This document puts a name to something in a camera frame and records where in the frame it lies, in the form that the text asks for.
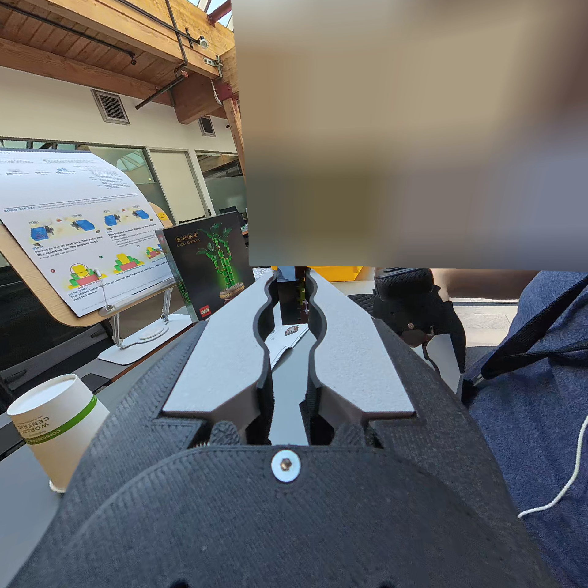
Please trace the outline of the white instruction booklet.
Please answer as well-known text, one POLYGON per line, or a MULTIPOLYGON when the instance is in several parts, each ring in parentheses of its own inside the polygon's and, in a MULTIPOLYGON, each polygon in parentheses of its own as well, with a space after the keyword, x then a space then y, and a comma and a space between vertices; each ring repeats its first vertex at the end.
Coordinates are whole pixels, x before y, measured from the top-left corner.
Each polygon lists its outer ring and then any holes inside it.
POLYGON ((265 345, 269 350, 270 368, 274 369, 283 354, 293 349, 308 331, 307 324, 281 325, 265 339, 265 345))

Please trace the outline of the black toy set box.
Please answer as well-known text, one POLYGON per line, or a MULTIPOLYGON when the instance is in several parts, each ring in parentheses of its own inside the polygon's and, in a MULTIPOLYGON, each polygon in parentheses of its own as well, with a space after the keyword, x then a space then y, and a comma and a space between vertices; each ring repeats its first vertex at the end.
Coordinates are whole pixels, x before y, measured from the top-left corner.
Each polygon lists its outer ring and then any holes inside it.
POLYGON ((254 283, 235 210, 156 235, 193 322, 208 319, 254 283))

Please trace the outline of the grey desk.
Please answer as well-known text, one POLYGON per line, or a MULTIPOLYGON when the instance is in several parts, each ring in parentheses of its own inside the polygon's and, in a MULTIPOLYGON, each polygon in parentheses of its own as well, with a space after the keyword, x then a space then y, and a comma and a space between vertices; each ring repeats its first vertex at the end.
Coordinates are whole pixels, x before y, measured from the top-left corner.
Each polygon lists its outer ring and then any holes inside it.
POLYGON ((329 425, 311 419, 305 400, 309 445, 273 446, 258 421, 239 431, 164 415, 199 322, 121 400, 99 393, 112 411, 64 495, 41 490, 33 466, 17 464, 31 448, 4 461, 1 584, 551 586, 460 399, 373 320, 412 417, 329 425))

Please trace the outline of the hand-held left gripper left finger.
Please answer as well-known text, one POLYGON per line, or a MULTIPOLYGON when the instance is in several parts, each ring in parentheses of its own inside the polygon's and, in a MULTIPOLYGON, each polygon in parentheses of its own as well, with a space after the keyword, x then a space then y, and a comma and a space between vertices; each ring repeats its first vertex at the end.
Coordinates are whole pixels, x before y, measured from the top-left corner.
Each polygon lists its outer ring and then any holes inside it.
POLYGON ((269 349, 275 328, 277 279, 261 277, 206 321, 163 406, 172 417, 230 421, 239 431, 254 421, 268 432, 275 400, 269 349))

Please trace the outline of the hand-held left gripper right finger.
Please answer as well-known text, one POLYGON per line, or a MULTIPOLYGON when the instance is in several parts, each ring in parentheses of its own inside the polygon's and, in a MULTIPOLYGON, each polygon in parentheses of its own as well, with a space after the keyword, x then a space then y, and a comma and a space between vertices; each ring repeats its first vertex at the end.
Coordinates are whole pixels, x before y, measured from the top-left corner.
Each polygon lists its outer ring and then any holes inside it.
POLYGON ((315 270, 306 273, 306 289, 315 337, 306 399, 311 419, 365 425, 412 417, 413 403, 371 315, 315 270))

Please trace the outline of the person's blue shirt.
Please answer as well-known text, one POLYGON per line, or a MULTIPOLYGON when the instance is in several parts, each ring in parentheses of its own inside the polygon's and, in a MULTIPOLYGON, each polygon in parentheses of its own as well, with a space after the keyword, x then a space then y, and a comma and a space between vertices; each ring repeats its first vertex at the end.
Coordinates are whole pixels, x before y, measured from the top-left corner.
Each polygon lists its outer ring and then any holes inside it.
POLYGON ((587 587, 587 274, 539 272, 465 404, 561 587, 587 587))

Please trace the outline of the printed instruction sheet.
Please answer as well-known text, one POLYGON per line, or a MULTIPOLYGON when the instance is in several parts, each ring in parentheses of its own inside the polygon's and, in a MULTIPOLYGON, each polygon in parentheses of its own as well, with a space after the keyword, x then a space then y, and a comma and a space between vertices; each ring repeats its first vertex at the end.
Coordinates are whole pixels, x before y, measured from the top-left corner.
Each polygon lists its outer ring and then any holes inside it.
POLYGON ((1 150, 1 221, 78 318, 172 284, 157 214, 91 152, 1 150))

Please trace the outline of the black brown green brick assembly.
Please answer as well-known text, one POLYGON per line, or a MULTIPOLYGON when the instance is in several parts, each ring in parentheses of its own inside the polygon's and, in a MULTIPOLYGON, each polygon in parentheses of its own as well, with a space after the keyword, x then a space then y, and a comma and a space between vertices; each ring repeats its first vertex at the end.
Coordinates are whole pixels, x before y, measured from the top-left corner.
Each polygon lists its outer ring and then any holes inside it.
POLYGON ((283 325, 308 323, 306 271, 305 266, 278 266, 277 268, 277 293, 283 325))

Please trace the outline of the white paper cup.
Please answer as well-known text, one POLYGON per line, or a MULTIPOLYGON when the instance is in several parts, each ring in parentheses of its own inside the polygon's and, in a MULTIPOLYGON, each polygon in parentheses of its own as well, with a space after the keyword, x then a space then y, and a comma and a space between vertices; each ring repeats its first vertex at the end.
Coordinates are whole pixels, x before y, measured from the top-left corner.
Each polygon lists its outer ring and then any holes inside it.
POLYGON ((108 409, 76 374, 41 383, 6 410, 49 477, 49 487, 64 494, 108 409))

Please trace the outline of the yellow storage bin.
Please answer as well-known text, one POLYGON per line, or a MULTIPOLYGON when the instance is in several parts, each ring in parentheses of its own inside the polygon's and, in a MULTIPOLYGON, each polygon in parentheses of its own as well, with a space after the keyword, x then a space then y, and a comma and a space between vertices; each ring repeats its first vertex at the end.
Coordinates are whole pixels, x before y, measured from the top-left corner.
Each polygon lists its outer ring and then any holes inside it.
POLYGON ((328 282, 353 282, 361 273, 362 266, 313 266, 312 269, 328 282))

